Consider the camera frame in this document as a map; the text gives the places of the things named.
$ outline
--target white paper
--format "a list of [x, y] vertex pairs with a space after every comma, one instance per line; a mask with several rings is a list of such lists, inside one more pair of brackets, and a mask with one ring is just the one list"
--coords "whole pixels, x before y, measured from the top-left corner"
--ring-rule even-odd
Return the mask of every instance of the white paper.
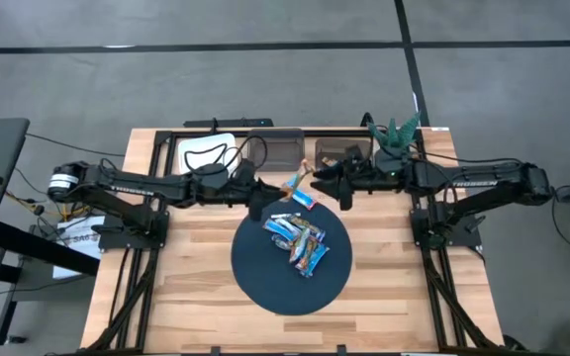
[[[100, 234], [91, 229], [91, 226], [103, 224], [105, 217], [92, 217], [92, 218], [78, 218], [70, 222], [59, 222], [58, 228], [65, 228], [65, 232], [60, 235], [57, 241], [63, 245], [65, 241], [69, 248], [84, 253], [87, 256], [100, 259], [100, 248], [98, 248], [98, 241]], [[68, 270], [66, 268], [54, 266], [51, 277], [54, 279], [63, 279], [72, 276], [77, 276], [80, 273]]]

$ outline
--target black circular mat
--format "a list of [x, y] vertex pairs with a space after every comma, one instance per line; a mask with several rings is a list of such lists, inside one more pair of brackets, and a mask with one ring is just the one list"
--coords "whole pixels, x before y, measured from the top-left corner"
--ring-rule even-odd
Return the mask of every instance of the black circular mat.
[[[320, 260], [311, 278], [299, 274], [289, 263], [289, 251], [270, 239], [263, 223], [273, 214], [300, 213], [301, 218], [326, 232], [323, 244], [330, 250]], [[340, 293], [351, 271], [351, 242], [340, 219], [322, 204], [311, 211], [290, 201], [263, 209], [260, 222], [249, 217], [238, 226], [233, 241], [233, 272], [238, 285], [261, 307], [284, 315], [315, 312]]]

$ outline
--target wooden table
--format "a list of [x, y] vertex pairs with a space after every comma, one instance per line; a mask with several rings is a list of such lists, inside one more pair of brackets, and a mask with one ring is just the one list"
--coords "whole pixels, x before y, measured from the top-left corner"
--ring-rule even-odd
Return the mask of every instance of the wooden table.
[[[426, 151], [455, 154], [447, 129], [422, 130]], [[147, 173], [155, 131], [132, 130], [124, 170]], [[312, 163], [315, 141], [308, 137], [305, 142]], [[165, 149], [160, 157], [165, 156]], [[178, 173], [177, 159], [172, 172]], [[261, 173], [260, 177], [280, 185], [291, 175]], [[305, 183], [304, 191], [341, 218], [352, 242], [351, 274], [340, 295], [322, 310], [303, 316], [262, 309], [237, 285], [231, 267], [231, 242], [246, 208], [170, 208], [170, 232], [158, 260], [145, 352], [210, 352], [211, 346], [221, 346], [223, 352], [334, 352], [338, 344], [345, 344], [349, 351], [437, 350], [422, 257], [414, 246], [409, 222], [410, 196], [357, 192], [353, 209], [341, 212], [335, 200]], [[142, 200], [128, 195], [123, 199]], [[490, 339], [502, 343], [482, 261], [463, 247], [449, 248], [448, 253], [459, 302]], [[83, 347], [107, 325], [122, 256], [122, 250], [103, 254]], [[129, 266], [128, 261], [121, 291], [126, 288]], [[117, 308], [123, 298], [119, 295]], [[449, 312], [443, 300], [441, 305], [448, 343], [453, 345]], [[134, 311], [139, 313], [139, 306]], [[135, 343], [137, 323], [138, 318], [132, 316], [128, 345]]]

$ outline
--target pile of snack bars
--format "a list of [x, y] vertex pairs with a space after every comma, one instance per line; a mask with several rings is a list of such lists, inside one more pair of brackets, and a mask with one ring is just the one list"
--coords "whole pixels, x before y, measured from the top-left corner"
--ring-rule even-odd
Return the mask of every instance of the pile of snack bars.
[[312, 277], [314, 268], [329, 248], [322, 244], [325, 232], [301, 219], [300, 214], [273, 215], [263, 225], [274, 232], [272, 241], [284, 250], [290, 251], [289, 262], [296, 263], [296, 268], [304, 277]]

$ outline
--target green plush toy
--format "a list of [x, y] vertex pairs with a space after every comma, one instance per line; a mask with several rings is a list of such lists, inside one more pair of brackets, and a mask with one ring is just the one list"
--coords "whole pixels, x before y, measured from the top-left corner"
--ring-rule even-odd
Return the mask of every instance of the green plush toy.
[[372, 123], [368, 123], [368, 130], [381, 146], [406, 149], [413, 142], [413, 135], [420, 123], [420, 116], [421, 114], [417, 112], [399, 130], [395, 125], [395, 119], [391, 118], [386, 134], [380, 133], [375, 124]]

